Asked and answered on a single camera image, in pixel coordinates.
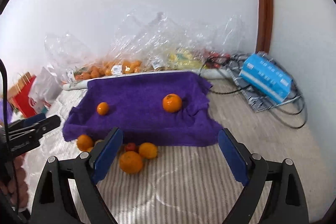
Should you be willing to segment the left hand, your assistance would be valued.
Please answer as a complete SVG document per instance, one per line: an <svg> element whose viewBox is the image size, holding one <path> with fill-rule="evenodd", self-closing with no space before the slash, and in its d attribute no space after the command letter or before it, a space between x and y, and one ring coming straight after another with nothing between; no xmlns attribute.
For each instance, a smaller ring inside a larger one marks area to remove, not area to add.
<svg viewBox="0 0 336 224"><path fill-rule="evenodd" d="M16 205L17 199L19 199L20 209L26 208L29 201L28 186L25 182L26 171L23 168L25 156L26 154L24 153L23 155L16 157L14 160L17 180L13 178L7 185L1 182L1 191L3 192L3 194L11 195L10 201L13 205Z"/></svg>

